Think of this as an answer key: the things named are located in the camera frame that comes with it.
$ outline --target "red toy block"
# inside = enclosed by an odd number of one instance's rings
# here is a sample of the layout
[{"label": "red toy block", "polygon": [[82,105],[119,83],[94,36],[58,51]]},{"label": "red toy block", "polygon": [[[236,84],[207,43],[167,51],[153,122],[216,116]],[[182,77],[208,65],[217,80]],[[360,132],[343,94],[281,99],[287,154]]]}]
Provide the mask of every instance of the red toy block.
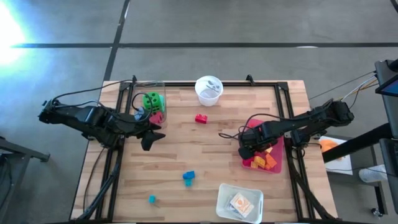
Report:
[{"label": "red toy block", "polygon": [[149,118],[149,121],[154,124],[160,124],[162,120],[163,120],[163,115],[161,111],[156,112],[156,114],[151,115]]},{"label": "red toy block", "polygon": [[206,124],[207,123],[207,116],[202,114],[197,114],[195,117],[195,121],[198,123]]}]

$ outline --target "gray floor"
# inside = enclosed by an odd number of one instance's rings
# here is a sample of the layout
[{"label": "gray floor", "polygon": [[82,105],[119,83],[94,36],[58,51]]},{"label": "gray floor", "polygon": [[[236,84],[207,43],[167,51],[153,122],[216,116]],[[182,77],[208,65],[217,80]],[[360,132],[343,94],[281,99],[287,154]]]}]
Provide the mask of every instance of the gray floor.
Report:
[{"label": "gray floor", "polygon": [[[4,1],[30,43],[112,43],[123,0]],[[398,20],[389,0],[181,1],[132,0],[121,42],[394,42]],[[87,141],[61,125],[40,123],[41,104],[58,94],[100,86],[111,49],[19,49],[19,58],[0,65],[0,136],[51,153],[32,161],[7,223],[68,220]],[[111,80],[194,80],[203,75],[242,80],[305,80],[309,97],[374,70],[376,60],[395,59],[398,48],[322,49],[119,49]],[[340,97],[364,79],[311,101]],[[99,92],[65,97],[65,103],[97,99]],[[355,137],[386,122],[381,97],[359,94],[355,120],[331,134]],[[339,217],[378,220],[370,187],[331,183]]]}]

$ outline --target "white container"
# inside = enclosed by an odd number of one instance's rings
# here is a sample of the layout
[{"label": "white container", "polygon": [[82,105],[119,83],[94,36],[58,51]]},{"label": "white container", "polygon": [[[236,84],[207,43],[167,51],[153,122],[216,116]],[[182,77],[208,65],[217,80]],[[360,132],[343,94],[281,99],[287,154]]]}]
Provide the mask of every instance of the white container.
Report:
[{"label": "white container", "polygon": [[359,178],[365,183],[387,180],[386,167],[383,164],[369,167],[368,169],[361,169],[359,171]]},{"label": "white container", "polygon": [[195,91],[203,106],[213,106],[223,94],[223,83],[216,77],[204,76],[197,80]]},{"label": "white container", "polygon": [[[229,203],[231,197],[237,193],[241,193],[246,197],[253,205],[253,210],[247,215],[246,218],[238,218],[231,211],[227,210],[225,205]],[[230,218],[242,222],[248,222],[258,224],[262,220],[262,202],[264,201],[264,195],[260,190],[245,189],[229,184],[221,184],[218,189],[217,207],[216,213],[219,217]]]}]

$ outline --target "green toy block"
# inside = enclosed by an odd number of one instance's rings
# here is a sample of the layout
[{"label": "green toy block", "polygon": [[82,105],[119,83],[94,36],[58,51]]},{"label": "green toy block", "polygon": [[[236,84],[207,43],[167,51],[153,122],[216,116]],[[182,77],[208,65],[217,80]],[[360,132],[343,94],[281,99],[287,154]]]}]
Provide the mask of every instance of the green toy block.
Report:
[{"label": "green toy block", "polygon": [[144,108],[150,110],[150,100],[152,101],[152,112],[156,113],[162,109],[162,102],[160,100],[160,95],[157,92],[148,92],[149,99],[146,95],[142,97],[142,102],[144,103]]},{"label": "green toy block", "polygon": [[160,107],[160,109],[162,110],[162,113],[164,113],[164,111],[166,110],[166,105],[164,103],[164,96],[160,96],[160,102],[162,102],[162,106]]}]

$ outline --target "wooden tabletop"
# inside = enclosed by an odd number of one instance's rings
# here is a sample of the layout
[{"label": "wooden tabletop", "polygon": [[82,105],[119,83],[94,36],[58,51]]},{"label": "wooden tabletop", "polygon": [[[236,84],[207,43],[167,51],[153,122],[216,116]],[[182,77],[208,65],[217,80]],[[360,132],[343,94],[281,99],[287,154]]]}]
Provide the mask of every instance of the wooden tabletop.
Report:
[{"label": "wooden tabletop", "polygon": [[[294,114],[307,111],[309,102],[304,82],[287,82]],[[102,89],[100,102],[114,108],[118,88],[119,84]],[[261,190],[264,194],[263,222],[297,221],[285,153],[280,174],[246,170],[241,167],[237,140],[218,136],[219,132],[237,133],[239,126],[252,114],[278,115],[273,88],[226,87],[217,105],[212,107],[200,105],[194,87],[167,87],[166,95],[167,126],[159,131],[166,137],[156,141],[150,151],[143,151],[135,137],[126,141],[114,222],[231,222],[216,214],[218,187],[222,183]],[[287,114],[283,93],[282,101]],[[198,113],[208,116],[207,124],[195,122]],[[273,118],[259,116],[256,119]],[[83,211],[88,177],[101,150],[95,141],[88,145],[71,218]],[[86,207],[100,189],[105,157],[106,150],[95,169]],[[311,191],[326,210],[336,216],[319,147],[313,144],[307,147],[304,161]],[[182,174],[188,170],[196,174],[190,188],[186,188],[182,180]],[[149,204],[149,195],[156,196],[156,206]],[[304,214],[307,214],[301,191],[300,198]],[[109,194],[104,204],[105,215],[108,199]]]}]

